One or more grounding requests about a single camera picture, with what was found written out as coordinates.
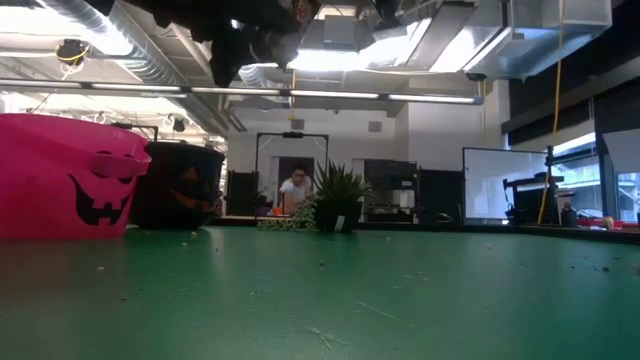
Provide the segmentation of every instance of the white shirt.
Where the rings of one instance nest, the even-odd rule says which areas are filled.
[[[307,189],[310,189],[312,185],[311,178],[308,176],[304,177],[304,181],[300,186],[295,186],[291,179],[285,180],[282,183],[282,187],[280,188],[281,193],[287,193],[293,195],[293,202],[296,205],[301,204],[307,198]]]

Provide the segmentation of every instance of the man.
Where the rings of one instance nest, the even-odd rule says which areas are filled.
[[[304,203],[307,196],[313,192],[311,178],[307,176],[304,166],[298,165],[294,168],[291,178],[282,183],[280,192],[284,197],[284,214],[295,214],[298,206]]]

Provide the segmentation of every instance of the green tabletop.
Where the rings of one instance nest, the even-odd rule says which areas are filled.
[[[524,235],[218,227],[5,241],[0,353],[639,359],[636,266],[640,247]]]

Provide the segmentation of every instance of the pumpkin bucket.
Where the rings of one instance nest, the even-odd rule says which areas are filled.
[[[0,114],[0,238],[124,235],[146,144],[111,126]]]
[[[202,146],[151,142],[153,157],[136,188],[131,222],[149,229],[193,229],[215,216],[224,155]]]

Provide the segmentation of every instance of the pink bucket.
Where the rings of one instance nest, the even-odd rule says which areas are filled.
[[[111,126],[0,114],[0,239],[123,236],[146,145]]]

